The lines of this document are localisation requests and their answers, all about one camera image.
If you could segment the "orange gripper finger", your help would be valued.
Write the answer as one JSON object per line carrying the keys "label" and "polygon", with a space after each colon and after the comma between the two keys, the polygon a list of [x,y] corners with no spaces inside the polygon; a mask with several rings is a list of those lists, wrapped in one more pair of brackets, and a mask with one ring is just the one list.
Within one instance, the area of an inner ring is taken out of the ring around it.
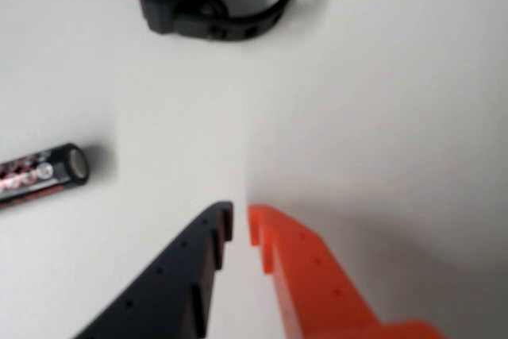
{"label": "orange gripper finger", "polygon": [[288,338],[441,338],[420,320],[381,322],[326,243],[307,225],[263,204],[248,207],[251,242],[272,276]]}

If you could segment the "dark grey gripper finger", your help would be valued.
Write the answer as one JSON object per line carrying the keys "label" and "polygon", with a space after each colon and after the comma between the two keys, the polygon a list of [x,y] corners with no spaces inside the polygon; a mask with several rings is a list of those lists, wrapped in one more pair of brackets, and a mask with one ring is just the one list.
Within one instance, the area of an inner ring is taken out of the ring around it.
{"label": "dark grey gripper finger", "polygon": [[225,243],[233,238],[233,204],[201,212],[80,333],[80,338],[204,338]]}

